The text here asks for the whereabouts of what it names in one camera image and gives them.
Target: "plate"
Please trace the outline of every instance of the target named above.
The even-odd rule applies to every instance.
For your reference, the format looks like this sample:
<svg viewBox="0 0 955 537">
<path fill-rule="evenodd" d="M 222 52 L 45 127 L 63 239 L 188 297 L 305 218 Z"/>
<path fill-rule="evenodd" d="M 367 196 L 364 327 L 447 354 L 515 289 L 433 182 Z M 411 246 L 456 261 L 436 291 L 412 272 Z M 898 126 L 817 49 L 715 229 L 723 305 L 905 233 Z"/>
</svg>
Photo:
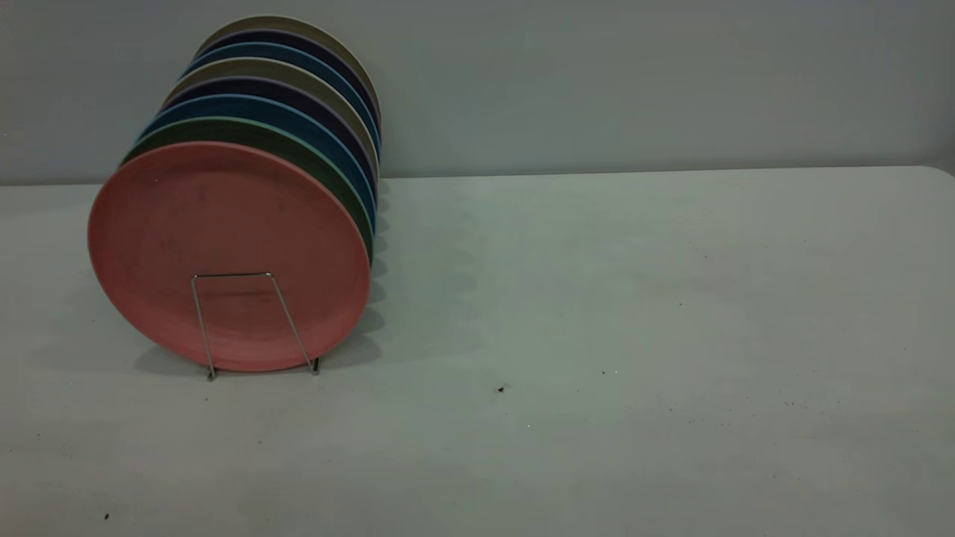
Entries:
<svg viewBox="0 0 955 537">
<path fill-rule="evenodd" d="M 321 123 L 281 102 L 254 96 L 216 95 L 186 100 L 166 109 L 150 122 L 140 139 L 171 123 L 192 118 L 243 118 L 271 125 L 303 140 L 335 164 L 349 180 L 365 207 L 375 230 L 375 205 L 371 177 L 344 143 Z"/>
<path fill-rule="evenodd" d="M 365 86 L 368 88 L 371 93 L 371 98 L 374 99 L 375 109 L 381 112 L 381 104 L 378 101 L 378 95 L 374 90 L 374 84 L 371 83 L 371 77 L 368 76 L 368 71 L 365 67 L 358 61 L 358 58 L 342 44 L 341 41 L 336 39 L 333 35 L 320 28 L 310 25 L 309 23 L 299 20 L 292 17 L 284 17 L 279 15 L 255 15 L 246 17 L 233 21 L 222 28 L 217 32 L 209 36 L 204 43 L 199 47 L 199 51 L 196 53 L 196 57 L 202 55 L 210 45 L 219 41 L 223 37 L 237 32 L 247 32 L 250 30 L 279 30 L 282 32 L 297 33 L 304 38 L 311 39 L 315 43 L 324 46 L 333 53 L 337 54 L 338 57 L 347 61 L 349 65 L 354 69 L 355 74 L 358 75 L 362 82 L 365 83 Z"/>
<path fill-rule="evenodd" d="M 277 30 L 251 30 L 248 32 L 231 33 L 230 35 L 227 35 L 209 45 L 203 54 L 209 54 L 223 47 L 241 43 L 274 43 L 276 45 L 285 45 L 293 49 L 298 49 L 303 53 L 310 54 L 327 63 L 332 69 L 338 72 L 339 75 L 347 80 L 349 84 L 351 84 L 351 87 L 358 92 L 358 95 L 361 96 L 362 100 L 365 101 L 365 104 L 372 111 L 378 137 L 381 138 L 381 117 L 374 99 L 371 98 L 371 92 L 355 73 L 354 69 L 349 66 L 349 64 L 342 58 L 332 53 L 329 49 L 326 49 L 318 43 L 315 43 L 314 41 L 306 39 L 295 33 L 280 32 Z"/>
<path fill-rule="evenodd" d="M 373 259 L 374 234 L 365 207 L 351 183 L 333 163 L 311 146 L 292 135 L 280 133 L 274 127 L 239 118 L 198 118 L 167 125 L 138 141 L 123 162 L 160 148 L 184 141 L 222 141 L 253 147 L 270 153 L 305 170 L 321 183 L 345 207 L 361 234 L 368 254 Z"/>
<path fill-rule="evenodd" d="M 222 47 L 221 49 L 216 49 L 200 56 L 186 69 L 183 76 L 199 69 L 203 65 L 233 57 L 261 57 L 284 61 L 325 80 L 329 86 L 341 94 L 341 96 L 349 102 L 351 107 L 358 112 L 358 115 L 365 121 L 365 125 L 374 137 L 375 149 L 381 151 L 381 139 L 378 136 L 374 117 L 365 101 L 358 95 L 358 92 L 356 92 L 355 89 L 351 87 L 351 84 L 337 71 L 329 67 L 327 63 L 297 49 L 273 43 L 240 43 L 237 45 L 229 45 L 228 47 Z"/>
<path fill-rule="evenodd" d="M 348 150 L 358 158 L 362 169 L 371 176 L 371 193 L 375 202 L 378 200 L 378 160 L 362 144 L 354 131 L 341 117 L 335 114 L 325 103 L 312 98 L 309 94 L 293 88 L 282 82 L 267 78 L 229 77 L 216 78 L 197 86 L 193 86 L 176 95 L 176 98 L 166 103 L 166 108 L 198 97 L 214 95 L 248 95 L 275 100 L 302 112 L 306 116 L 325 125 L 335 137 L 341 140 Z"/>
<path fill-rule="evenodd" d="M 358 135 L 359 140 L 366 146 L 368 151 L 374 153 L 376 160 L 381 162 L 381 156 L 372 142 L 371 132 L 365 122 L 358 116 L 355 109 L 351 107 L 347 100 L 341 96 L 334 88 L 328 85 L 325 80 L 309 73 L 308 71 L 289 65 L 282 61 L 265 58 L 233 58 L 216 61 L 193 71 L 185 78 L 177 82 L 176 86 L 169 92 L 165 102 L 160 109 L 166 108 L 169 101 L 193 86 L 205 82 L 227 77 L 256 77 L 266 78 L 282 82 L 293 88 L 297 88 L 312 98 L 325 103 L 335 114 L 349 126 L 349 128 Z"/>
<path fill-rule="evenodd" d="M 358 228 L 305 170 L 250 147 L 165 145 L 123 164 L 88 228 L 99 283 L 161 347 L 206 364 L 195 274 L 274 274 L 310 357 L 353 330 L 371 287 Z M 217 368 L 274 371 L 304 363 L 268 278 L 200 280 Z"/>
</svg>

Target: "green plate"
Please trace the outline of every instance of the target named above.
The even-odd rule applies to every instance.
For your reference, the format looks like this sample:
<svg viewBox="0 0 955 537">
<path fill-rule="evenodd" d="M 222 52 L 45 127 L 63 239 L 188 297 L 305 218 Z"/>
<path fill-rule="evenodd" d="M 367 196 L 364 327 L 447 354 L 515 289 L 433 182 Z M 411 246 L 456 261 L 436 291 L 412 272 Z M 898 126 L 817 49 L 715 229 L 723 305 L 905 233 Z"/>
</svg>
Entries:
<svg viewBox="0 0 955 537">
<path fill-rule="evenodd" d="M 310 145 L 285 131 L 240 118 L 195 118 L 167 125 L 140 140 L 123 159 L 123 163 L 164 145 L 183 141 L 226 141 L 254 147 L 295 164 L 323 184 L 345 207 L 361 231 L 369 264 L 373 256 L 371 220 L 358 193 L 341 170 Z"/>
</svg>

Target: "white table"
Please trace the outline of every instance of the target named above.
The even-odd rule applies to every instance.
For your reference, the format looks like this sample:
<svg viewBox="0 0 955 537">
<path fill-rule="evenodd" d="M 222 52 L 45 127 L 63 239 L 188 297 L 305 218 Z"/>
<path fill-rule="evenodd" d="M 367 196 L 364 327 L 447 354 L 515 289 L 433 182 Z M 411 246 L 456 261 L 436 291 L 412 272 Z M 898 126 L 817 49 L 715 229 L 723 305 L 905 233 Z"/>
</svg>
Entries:
<svg viewBox="0 0 955 537">
<path fill-rule="evenodd" d="M 0 188 L 0 534 L 951 535 L 952 177 L 381 190 L 322 374 L 208 383 L 100 290 L 97 186 Z"/>
</svg>

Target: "plate holder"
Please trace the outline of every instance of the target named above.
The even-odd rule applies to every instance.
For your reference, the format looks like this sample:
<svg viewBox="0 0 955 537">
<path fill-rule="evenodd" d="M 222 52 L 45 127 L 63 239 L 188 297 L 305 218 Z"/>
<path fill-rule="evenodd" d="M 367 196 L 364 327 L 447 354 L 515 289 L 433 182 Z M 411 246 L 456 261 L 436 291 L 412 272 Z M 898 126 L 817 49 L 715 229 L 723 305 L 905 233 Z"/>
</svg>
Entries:
<svg viewBox="0 0 955 537">
<path fill-rule="evenodd" d="M 275 286 L 275 294 L 279 295 L 279 302 L 282 304 L 282 309 L 286 312 L 286 319 L 288 319 L 288 325 L 292 327 L 292 333 L 295 334 L 295 340 L 298 341 L 299 349 L 302 350 L 302 358 L 305 360 L 305 363 L 308 365 L 308 370 L 311 371 L 313 375 L 318 375 L 319 363 L 322 360 L 321 356 L 316 357 L 314 360 L 308 357 L 308 352 L 305 350 L 305 344 L 302 343 L 302 337 L 298 334 L 298 329 L 295 327 L 295 321 L 292 320 L 291 313 L 288 312 L 288 306 L 286 305 L 286 299 L 282 295 L 282 289 L 279 287 L 279 280 L 275 278 L 275 274 L 271 272 L 238 272 L 232 274 L 196 274 L 192 277 L 192 297 L 196 300 L 196 313 L 199 314 L 199 328 L 202 330 L 202 343 L 205 344 L 205 357 L 209 360 L 209 371 L 206 376 L 206 380 L 212 382 L 216 379 L 216 364 L 212 361 L 212 350 L 209 348 L 209 334 L 205 330 L 205 320 L 202 318 L 202 304 L 199 300 L 199 288 L 197 283 L 200 280 L 213 280 L 213 279 L 227 279 L 227 278 L 268 278 L 272 280 L 272 285 Z"/>
</svg>

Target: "gray wall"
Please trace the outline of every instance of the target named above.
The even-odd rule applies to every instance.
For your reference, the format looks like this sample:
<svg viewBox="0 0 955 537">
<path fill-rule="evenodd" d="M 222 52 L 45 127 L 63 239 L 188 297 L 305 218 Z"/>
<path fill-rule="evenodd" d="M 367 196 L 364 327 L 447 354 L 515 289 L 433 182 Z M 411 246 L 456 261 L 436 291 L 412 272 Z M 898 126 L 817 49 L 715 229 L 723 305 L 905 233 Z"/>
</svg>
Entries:
<svg viewBox="0 0 955 537">
<path fill-rule="evenodd" d="M 104 179 L 202 40 L 263 10 L 365 62 L 387 176 L 923 162 L 955 139 L 951 0 L 4 0 L 0 182 Z"/>
</svg>

